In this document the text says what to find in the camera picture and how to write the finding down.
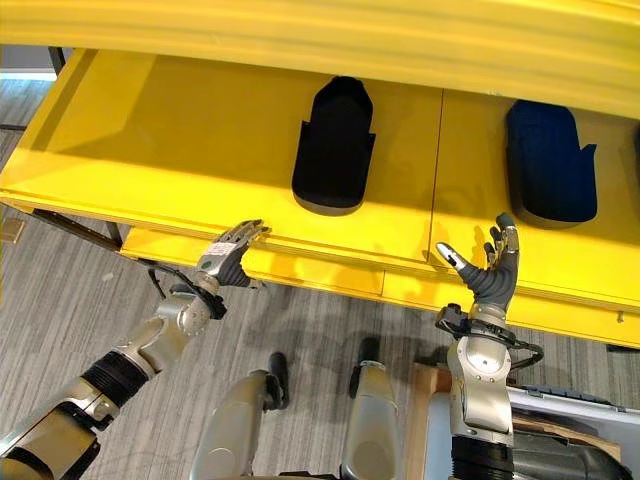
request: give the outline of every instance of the yellow drawer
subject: yellow drawer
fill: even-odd
[[[429,263],[448,242],[476,264],[498,212],[508,210],[505,116],[513,100],[446,91],[442,111]],[[580,144],[595,154],[598,213],[576,227],[518,222],[518,286],[557,299],[640,313],[640,180],[636,120],[574,110]]]
[[[331,77],[79,51],[0,177],[7,202],[210,238],[247,218],[285,253],[424,266],[442,90],[367,81],[376,139],[363,205],[301,208],[302,120]]]
[[[129,257],[194,266],[211,240],[132,228],[120,253]],[[384,272],[313,258],[249,249],[242,259],[249,275],[287,285],[380,299]]]
[[[457,303],[467,310],[473,296],[457,279],[424,279],[386,272],[382,298],[404,306],[439,310]],[[534,330],[640,347],[640,315],[517,293],[507,323]]]

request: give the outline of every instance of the robot finger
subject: robot finger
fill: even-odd
[[[491,243],[487,242],[484,244],[484,252],[487,254],[487,264],[489,268],[493,267],[493,264],[496,261],[496,251],[493,248]]]
[[[467,262],[462,255],[456,252],[450,245],[444,242],[436,243],[438,253],[442,255],[449,265],[456,269],[457,272],[467,266]]]
[[[222,235],[218,237],[218,242],[233,242],[234,238],[238,235],[238,233],[244,231],[247,226],[250,226],[253,223],[253,220],[245,220],[244,222],[240,222],[233,228],[225,231]]]

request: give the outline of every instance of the robotic hand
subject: robotic hand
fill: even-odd
[[[152,317],[125,341],[0,440],[0,478],[82,475],[100,450],[96,433],[107,428],[142,385],[173,364],[211,318],[222,318],[226,309],[217,295],[219,287],[259,285],[246,275],[240,261],[250,243],[267,231],[261,220],[252,220],[222,234],[198,262],[194,281],[172,268],[141,260],[150,271],[171,273],[181,283],[170,295],[162,293],[164,300]]]
[[[513,478],[513,424],[507,394],[507,375],[542,359],[542,349],[516,340],[506,329],[506,312],[515,292],[520,255],[518,232],[506,213],[490,230],[486,243],[488,269],[465,260],[446,243],[438,252],[458,272],[474,295],[469,314],[449,304],[436,326],[455,339],[447,354],[452,374],[451,434],[453,475],[464,480]],[[512,364],[508,348],[528,349],[534,355]]]

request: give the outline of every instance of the metal frame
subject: metal frame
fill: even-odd
[[[110,236],[107,237],[106,235],[96,232],[89,227],[85,227],[75,220],[65,217],[57,212],[50,212],[48,210],[36,208],[31,213],[31,216],[109,251],[119,252],[122,247],[120,230],[118,229],[118,225],[114,222],[105,222],[110,234]]]

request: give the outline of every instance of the yellow panel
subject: yellow panel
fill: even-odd
[[[209,243],[204,239],[133,228],[121,253],[192,266]],[[471,293],[456,281],[356,269],[255,248],[247,252],[243,265],[257,278],[411,307],[438,310],[456,302],[468,309],[472,301]],[[638,315],[518,294],[508,317],[511,325],[640,347]]]
[[[211,240],[132,228],[123,255],[193,266]],[[384,272],[250,249],[242,259],[253,277],[278,283],[319,288],[352,296],[379,299]]]
[[[365,201],[326,217],[290,185],[301,121],[329,79],[80,51],[3,170],[1,196],[195,236],[263,218],[276,246],[424,268],[442,91],[366,82],[380,135]]]
[[[418,279],[385,274],[384,301],[439,310],[458,303],[468,311],[471,292],[460,282]],[[591,308],[575,303],[517,294],[509,307],[507,323],[518,327],[640,347],[640,315]]]
[[[167,53],[640,117],[638,0],[0,0],[0,42]]]
[[[449,242],[484,261],[482,245],[496,213],[508,210],[505,115],[513,101],[445,92],[429,261]],[[636,121],[574,111],[580,144],[596,143],[598,214],[563,230],[518,223],[519,287],[576,301],[640,307],[640,183],[633,147]]]

